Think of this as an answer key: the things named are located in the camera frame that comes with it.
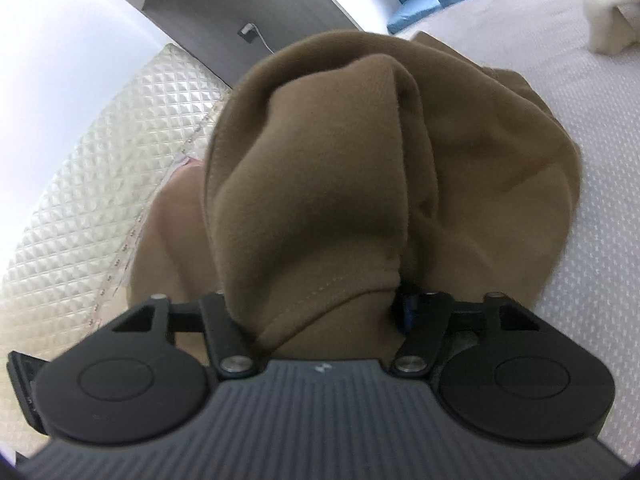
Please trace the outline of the brown zip hoodie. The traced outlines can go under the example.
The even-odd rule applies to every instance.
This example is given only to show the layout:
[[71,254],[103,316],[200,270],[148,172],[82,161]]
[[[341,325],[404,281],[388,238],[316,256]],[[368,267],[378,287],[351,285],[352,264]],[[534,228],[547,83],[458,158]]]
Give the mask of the brown zip hoodie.
[[206,157],[152,203],[128,300],[220,292],[263,356],[390,362],[401,281],[533,302],[581,178],[521,75],[424,34],[327,32],[234,87]]

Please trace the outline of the cream quilted headboard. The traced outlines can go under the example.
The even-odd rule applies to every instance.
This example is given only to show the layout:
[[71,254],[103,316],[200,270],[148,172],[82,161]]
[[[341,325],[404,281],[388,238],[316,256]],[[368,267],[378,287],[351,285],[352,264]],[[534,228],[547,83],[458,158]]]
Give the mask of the cream quilted headboard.
[[201,157],[230,88],[168,44],[80,138],[1,280],[1,325],[101,322],[126,281],[151,202]]

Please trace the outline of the blue covered chair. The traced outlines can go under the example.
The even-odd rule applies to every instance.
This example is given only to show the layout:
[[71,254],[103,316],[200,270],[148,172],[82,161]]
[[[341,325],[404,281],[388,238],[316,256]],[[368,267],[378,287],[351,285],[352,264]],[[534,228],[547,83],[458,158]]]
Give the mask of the blue covered chair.
[[386,28],[391,35],[442,10],[439,0],[406,0],[388,19]]

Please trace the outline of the white cream garment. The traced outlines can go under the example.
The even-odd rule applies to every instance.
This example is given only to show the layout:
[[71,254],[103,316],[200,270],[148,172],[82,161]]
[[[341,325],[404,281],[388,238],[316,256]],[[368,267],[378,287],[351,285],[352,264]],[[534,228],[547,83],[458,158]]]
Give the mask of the white cream garment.
[[589,50],[612,56],[638,42],[638,32],[620,10],[621,6],[638,3],[639,0],[582,0],[589,28]]

